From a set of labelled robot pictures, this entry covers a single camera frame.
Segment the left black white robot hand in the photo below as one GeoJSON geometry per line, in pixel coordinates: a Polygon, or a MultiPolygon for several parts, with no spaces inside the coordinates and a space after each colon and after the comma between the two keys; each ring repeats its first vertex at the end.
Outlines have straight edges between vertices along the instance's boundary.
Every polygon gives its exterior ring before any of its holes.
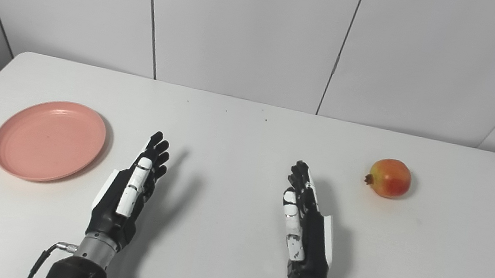
{"type": "Polygon", "coordinates": [[[114,170],[92,204],[86,234],[100,233],[114,242],[117,252],[136,233],[136,219],[153,196],[157,181],[167,173],[169,142],[154,133],[127,169],[114,170]]]}

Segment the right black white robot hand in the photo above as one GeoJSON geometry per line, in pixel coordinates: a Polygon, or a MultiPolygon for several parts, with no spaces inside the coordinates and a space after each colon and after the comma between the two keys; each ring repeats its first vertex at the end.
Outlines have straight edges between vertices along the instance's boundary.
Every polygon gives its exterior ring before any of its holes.
{"type": "Polygon", "coordinates": [[[297,161],[288,180],[290,186],[282,200],[289,254],[287,278],[327,278],[325,218],[319,211],[307,163],[297,161]]]}

